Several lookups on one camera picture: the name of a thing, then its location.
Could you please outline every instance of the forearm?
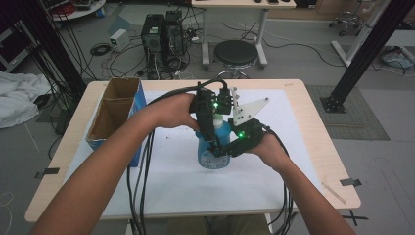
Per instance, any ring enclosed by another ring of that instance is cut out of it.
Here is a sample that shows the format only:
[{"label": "forearm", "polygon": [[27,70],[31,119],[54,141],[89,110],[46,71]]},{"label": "forearm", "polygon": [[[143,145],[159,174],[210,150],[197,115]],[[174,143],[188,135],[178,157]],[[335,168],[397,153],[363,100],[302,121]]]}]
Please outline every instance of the forearm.
[{"label": "forearm", "polygon": [[302,171],[287,160],[279,169],[310,234],[354,234],[333,206],[314,187]]},{"label": "forearm", "polygon": [[147,114],[132,117],[76,170],[31,234],[90,233],[132,156],[153,128]]}]

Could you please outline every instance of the person's right hand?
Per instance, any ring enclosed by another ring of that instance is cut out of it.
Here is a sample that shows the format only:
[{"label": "person's right hand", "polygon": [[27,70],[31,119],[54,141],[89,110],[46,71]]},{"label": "person's right hand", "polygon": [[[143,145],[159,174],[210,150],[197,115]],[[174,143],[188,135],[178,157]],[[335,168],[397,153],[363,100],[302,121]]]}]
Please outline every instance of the person's right hand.
[{"label": "person's right hand", "polygon": [[141,112],[150,116],[153,128],[174,128],[187,125],[194,130],[199,130],[198,123],[189,114],[193,97],[193,94],[187,93],[174,95],[146,106]]},{"label": "person's right hand", "polygon": [[278,140],[268,133],[263,136],[256,147],[250,149],[250,153],[258,155],[266,165],[277,172],[280,172],[291,161]]}]

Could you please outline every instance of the black stool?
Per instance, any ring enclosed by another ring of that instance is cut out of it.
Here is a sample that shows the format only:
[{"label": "black stool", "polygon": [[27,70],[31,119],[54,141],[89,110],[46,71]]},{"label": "black stool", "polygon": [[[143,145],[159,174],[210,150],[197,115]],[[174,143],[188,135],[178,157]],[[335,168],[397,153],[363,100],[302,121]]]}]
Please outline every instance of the black stool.
[{"label": "black stool", "polygon": [[240,78],[241,75],[249,78],[239,70],[254,65],[258,59],[255,46],[242,40],[220,42],[214,47],[213,56],[220,64],[230,69],[220,72],[216,78],[225,73],[230,73],[231,78],[235,79]]}]

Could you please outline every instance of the white box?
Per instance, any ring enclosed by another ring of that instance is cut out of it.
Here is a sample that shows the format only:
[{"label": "white box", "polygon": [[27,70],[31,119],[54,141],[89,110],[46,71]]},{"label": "white box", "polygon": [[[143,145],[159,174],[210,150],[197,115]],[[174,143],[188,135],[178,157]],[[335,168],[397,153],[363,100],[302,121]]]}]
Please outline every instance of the white box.
[{"label": "white box", "polygon": [[111,45],[117,52],[121,52],[129,44],[130,40],[125,29],[120,29],[110,37]]}]

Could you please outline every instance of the computer tower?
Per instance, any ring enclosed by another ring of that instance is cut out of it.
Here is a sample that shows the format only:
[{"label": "computer tower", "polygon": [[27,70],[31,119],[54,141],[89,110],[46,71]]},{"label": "computer tower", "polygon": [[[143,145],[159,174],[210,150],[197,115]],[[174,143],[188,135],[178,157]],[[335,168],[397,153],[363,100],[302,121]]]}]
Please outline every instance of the computer tower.
[{"label": "computer tower", "polygon": [[167,66],[168,40],[165,31],[164,15],[149,14],[141,31],[147,68]]},{"label": "computer tower", "polygon": [[167,31],[169,55],[183,56],[185,53],[182,26],[182,11],[167,11],[165,13],[165,27]]}]

